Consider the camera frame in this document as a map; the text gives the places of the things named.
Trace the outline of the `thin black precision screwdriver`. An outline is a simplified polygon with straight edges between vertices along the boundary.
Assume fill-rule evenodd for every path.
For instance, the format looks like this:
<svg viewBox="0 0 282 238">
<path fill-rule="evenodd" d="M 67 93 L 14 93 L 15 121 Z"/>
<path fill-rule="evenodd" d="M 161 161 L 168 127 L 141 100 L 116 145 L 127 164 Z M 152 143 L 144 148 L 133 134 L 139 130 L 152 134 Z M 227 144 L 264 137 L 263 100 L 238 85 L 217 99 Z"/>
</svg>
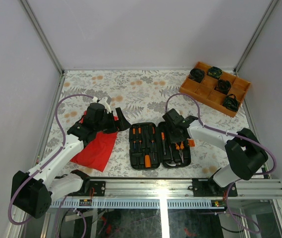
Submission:
<svg viewBox="0 0 282 238">
<path fill-rule="evenodd" d="M 133 151 L 136 152 L 136 140 L 137 140 L 137 136 L 136 136 L 136 127 L 133 126 L 132 127 L 132 134 L 131 134 L 131 141 L 133 142 Z"/>
</svg>

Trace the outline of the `small black orange screwdriver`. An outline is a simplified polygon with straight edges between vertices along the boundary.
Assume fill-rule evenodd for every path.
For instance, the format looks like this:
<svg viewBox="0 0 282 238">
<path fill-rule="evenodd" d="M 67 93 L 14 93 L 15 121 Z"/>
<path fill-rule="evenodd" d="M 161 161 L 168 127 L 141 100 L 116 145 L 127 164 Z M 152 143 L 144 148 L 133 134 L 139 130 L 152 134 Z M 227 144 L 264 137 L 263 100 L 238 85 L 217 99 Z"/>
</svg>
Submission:
<svg viewBox="0 0 282 238">
<path fill-rule="evenodd" d="M 139 151 L 142 151 L 142 129 L 138 127 Z"/>
</svg>

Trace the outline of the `small orange precision screwdriver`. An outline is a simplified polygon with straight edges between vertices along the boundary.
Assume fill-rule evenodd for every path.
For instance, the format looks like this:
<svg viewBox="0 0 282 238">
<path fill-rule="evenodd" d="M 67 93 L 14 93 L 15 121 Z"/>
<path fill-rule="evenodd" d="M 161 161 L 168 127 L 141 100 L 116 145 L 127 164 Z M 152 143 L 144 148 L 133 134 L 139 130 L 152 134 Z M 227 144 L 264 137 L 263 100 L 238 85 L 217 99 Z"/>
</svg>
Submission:
<svg viewBox="0 0 282 238">
<path fill-rule="evenodd" d="M 166 152 L 166 140 L 165 140 L 164 132 L 161 132 L 161 138 L 162 138 L 162 145 L 163 145 L 163 153 L 164 153 L 164 155 L 166 155 L 167 154 L 167 152 Z"/>
</svg>

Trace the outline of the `orange handled pliers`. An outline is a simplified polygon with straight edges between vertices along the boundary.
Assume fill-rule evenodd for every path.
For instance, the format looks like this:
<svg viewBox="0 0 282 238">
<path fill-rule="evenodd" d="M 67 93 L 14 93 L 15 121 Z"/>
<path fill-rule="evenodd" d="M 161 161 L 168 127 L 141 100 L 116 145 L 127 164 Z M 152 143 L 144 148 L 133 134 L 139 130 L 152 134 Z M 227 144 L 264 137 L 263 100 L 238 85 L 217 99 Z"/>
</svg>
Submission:
<svg viewBox="0 0 282 238">
<path fill-rule="evenodd" d="M 184 163 L 184 155 L 183 155 L 184 144 L 183 144 L 183 142 L 181 142 L 180 144 L 175 143 L 175 148 L 176 148 L 176 150 L 177 150 L 178 153 L 179 153 L 181 162 Z"/>
</svg>

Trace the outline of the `black orange screwdriver large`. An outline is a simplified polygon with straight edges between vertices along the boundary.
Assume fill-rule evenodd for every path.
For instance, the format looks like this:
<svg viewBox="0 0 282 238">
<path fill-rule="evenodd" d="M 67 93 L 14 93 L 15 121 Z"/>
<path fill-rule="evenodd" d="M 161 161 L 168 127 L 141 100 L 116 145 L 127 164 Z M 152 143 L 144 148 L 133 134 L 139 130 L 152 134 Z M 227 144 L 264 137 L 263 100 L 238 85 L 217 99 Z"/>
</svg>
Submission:
<svg viewBox="0 0 282 238">
<path fill-rule="evenodd" d="M 155 129 L 152 126 L 151 130 L 150 130 L 150 140 L 152 143 L 152 150 L 153 150 L 153 161 L 155 161 Z"/>
</svg>

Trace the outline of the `black plastic tool case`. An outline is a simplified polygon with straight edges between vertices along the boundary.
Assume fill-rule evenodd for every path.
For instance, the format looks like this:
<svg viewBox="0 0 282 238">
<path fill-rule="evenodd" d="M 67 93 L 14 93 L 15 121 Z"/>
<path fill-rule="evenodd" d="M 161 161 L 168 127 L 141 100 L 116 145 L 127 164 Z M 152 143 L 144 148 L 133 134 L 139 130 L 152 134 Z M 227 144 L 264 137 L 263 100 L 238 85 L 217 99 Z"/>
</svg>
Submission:
<svg viewBox="0 0 282 238">
<path fill-rule="evenodd" d="M 132 134 L 132 127 L 136 127 L 136 152 L 133 151 L 133 142 L 131 141 L 131 134 Z M 139 151 L 139 139 L 138 139 L 138 127 L 142 129 L 142 151 Z M 155 129 L 155 161 L 153 161 L 153 150 L 152 150 L 152 143 L 150 140 L 150 130 L 152 126 Z M 163 153 L 163 145 L 162 145 L 162 138 L 161 132 L 165 134 L 166 140 L 166 152 L 167 154 L 164 155 Z M 152 122 L 143 122 L 143 123 L 135 123 L 129 129 L 129 156 L 130 156 L 130 165 L 135 170 L 154 170 L 157 169 L 159 166 L 163 166 L 167 169 L 176 169 L 176 168 L 184 168 L 191 164 L 191 152 L 190 152 L 190 142 L 188 140 L 182 141 L 184 144 L 184 163 L 181 162 L 180 156 L 178 151 L 175 148 L 175 143 L 171 143 L 169 139 L 169 134 L 167 131 L 167 124 L 166 122 L 162 121 L 157 125 Z M 169 146 L 173 149 L 173 156 L 175 161 L 181 162 L 179 167 L 169 167 L 167 166 L 164 161 L 169 157 Z M 145 151 L 146 149 L 150 150 L 150 157 L 151 157 L 151 168 L 145 168 Z"/>
</svg>

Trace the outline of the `small hammer black grip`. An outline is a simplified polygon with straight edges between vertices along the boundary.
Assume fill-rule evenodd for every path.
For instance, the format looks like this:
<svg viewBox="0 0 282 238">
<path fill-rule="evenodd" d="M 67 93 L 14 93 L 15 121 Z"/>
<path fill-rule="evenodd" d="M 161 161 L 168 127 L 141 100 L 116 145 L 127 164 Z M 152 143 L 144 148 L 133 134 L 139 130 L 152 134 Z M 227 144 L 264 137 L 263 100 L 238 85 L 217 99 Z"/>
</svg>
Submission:
<svg viewBox="0 0 282 238">
<path fill-rule="evenodd" d="M 165 159 L 164 163 L 169 167 L 179 167 L 181 165 L 181 162 L 175 161 L 175 158 L 173 156 L 173 149 L 171 146 L 169 146 L 169 157 L 168 159 Z"/>
</svg>

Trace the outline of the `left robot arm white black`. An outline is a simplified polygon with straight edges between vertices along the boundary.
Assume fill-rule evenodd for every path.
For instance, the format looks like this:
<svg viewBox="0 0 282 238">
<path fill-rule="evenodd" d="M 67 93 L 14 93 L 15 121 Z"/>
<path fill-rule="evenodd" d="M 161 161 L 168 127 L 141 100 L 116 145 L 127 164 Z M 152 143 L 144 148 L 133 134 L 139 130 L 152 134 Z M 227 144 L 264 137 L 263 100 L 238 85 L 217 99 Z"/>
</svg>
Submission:
<svg viewBox="0 0 282 238">
<path fill-rule="evenodd" d="M 70 193 L 86 195 L 90 192 L 89 176 L 80 170 L 57 178 L 60 170 L 99 132 L 111 134 L 125 131 L 131 124 L 121 108 L 116 115 L 101 103 L 91 103 L 83 115 L 63 138 L 61 146 L 27 172 L 18 171 L 12 179 L 10 206 L 16 206 L 33 218 L 42 217 L 53 201 Z"/>
</svg>

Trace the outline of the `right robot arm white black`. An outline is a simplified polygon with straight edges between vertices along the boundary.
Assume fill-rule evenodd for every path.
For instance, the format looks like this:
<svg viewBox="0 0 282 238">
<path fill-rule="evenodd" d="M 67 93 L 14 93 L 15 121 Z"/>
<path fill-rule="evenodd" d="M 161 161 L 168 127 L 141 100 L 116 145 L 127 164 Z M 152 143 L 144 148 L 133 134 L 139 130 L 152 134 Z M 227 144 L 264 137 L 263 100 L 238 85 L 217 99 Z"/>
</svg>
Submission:
<svg viewBox="0 0 282 238">
<path fill-rule="evenodd" d="M 253 132 L 247 128 L 236 134 L 224 132 L 203 124 L 198 117 L 184 118 L 175 109 L 166 112 L 163 119 L 167 123 L 172 143 L 198 139 L 226 152 L 228 165 L 217 170 L 208 183 L 208 190 L 212 195 L 220 195 L 227 185 L 239 179 L 251 179 L 268 160 L 266 151 L 260 147 Z"/>
</svg>

